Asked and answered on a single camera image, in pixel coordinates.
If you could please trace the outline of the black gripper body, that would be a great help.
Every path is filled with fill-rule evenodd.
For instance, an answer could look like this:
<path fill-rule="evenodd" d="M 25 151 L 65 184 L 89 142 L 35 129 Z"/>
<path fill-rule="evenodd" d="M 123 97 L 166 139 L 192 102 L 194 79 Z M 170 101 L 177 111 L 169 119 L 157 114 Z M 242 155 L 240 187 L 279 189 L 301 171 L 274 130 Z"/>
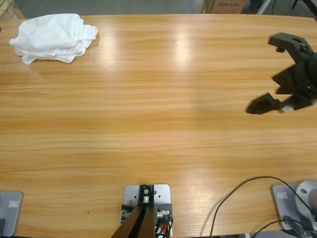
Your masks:
<path fill-rule="evenodd" d="M 272 77 L 279 85 L 276 94 L 289 95 L 284 101 L 274 100 L 272 109 L 284 113 L 299 110 L 317 102 L 317 55 L 295 63 Z"/>

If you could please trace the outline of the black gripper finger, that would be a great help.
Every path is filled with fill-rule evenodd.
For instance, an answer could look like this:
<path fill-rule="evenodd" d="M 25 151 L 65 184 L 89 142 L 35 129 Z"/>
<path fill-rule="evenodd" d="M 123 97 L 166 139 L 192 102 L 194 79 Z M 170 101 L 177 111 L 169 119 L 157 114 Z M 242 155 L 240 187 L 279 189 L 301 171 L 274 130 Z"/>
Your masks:
<path fill-rule="evenodd" d="M 281 101 L 275 99 L 270 93 L 266 93 L 253 99 L 246 108 L 246 113 L 261 115 L 270 111 L 277 111 L 281 108 Z"/>

